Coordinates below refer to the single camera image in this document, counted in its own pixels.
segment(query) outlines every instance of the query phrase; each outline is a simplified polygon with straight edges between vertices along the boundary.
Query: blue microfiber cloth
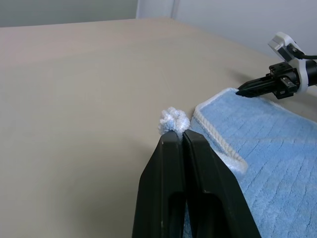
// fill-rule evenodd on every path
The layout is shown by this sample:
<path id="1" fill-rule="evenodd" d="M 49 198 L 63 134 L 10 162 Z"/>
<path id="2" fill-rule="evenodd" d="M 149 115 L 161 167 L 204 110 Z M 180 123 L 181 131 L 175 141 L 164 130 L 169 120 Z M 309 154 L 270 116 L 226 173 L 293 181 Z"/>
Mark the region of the blue microfiber cloth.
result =
<path id="1" fill-rule="evenodd" d="M 263 238 L 316 238 L 317 123 L 235 92 L 198 105 L 190 129 L 227 157 Z"/>

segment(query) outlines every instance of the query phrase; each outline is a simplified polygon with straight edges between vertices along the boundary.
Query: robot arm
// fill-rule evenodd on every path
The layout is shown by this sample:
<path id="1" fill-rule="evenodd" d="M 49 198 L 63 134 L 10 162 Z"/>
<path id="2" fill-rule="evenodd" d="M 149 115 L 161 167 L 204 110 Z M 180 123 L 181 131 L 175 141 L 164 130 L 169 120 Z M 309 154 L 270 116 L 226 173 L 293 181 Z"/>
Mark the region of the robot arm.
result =
<path id="1" fill-rule="evenodd" d="M 241 85 L 237 95 L 251 98 L 272 92 L 282 99 L 317 85 L 317 56 L 305 55 L 296 42 L 282 32 L 278 32 L 268 45 L 284 62 L 271 65 L 265 77 Z"/>

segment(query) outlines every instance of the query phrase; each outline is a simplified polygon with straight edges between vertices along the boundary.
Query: tabletop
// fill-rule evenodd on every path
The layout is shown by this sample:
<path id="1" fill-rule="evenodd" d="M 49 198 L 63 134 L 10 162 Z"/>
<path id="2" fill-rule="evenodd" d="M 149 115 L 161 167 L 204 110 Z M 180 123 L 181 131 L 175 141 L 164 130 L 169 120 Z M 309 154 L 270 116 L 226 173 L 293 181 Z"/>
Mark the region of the tabletop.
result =
<path id="1" fill-rule="evenodd" d="M 131 237 L 160 112 L 277 62 L 164 18 L 0 28 L 0 236 Z M 279 103 L 317 119 L 309 94 Z"/>

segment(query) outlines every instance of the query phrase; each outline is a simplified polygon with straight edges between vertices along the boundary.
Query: black cable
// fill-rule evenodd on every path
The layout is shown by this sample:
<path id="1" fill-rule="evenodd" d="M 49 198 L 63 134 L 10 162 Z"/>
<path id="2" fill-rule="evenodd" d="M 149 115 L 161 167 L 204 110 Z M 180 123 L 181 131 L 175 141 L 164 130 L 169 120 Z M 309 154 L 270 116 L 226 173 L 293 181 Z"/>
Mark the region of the black cable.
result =
<path id="1" fill-rule="evenodd" d="M 317 56 L 307 56 L 304 52 L 300 51 L 296 47 L 292 46 L 291 44 L 287 46 L 287 50 L 291 53 L 295 58 L 300 60 L 317 60 Z"/>

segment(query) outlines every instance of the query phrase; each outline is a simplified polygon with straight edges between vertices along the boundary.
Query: black clamp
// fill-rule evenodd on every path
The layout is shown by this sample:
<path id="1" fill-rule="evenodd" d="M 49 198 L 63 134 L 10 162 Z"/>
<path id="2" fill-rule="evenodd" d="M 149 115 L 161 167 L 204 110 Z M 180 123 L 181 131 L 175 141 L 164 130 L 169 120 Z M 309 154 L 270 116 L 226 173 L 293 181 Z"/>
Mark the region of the black clamp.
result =
<path id="1" fill-rule="evenodd" d="M 203 135 L 163 135 L 139 182 L 132 238 L 260 238 L 233 173 Z"/>

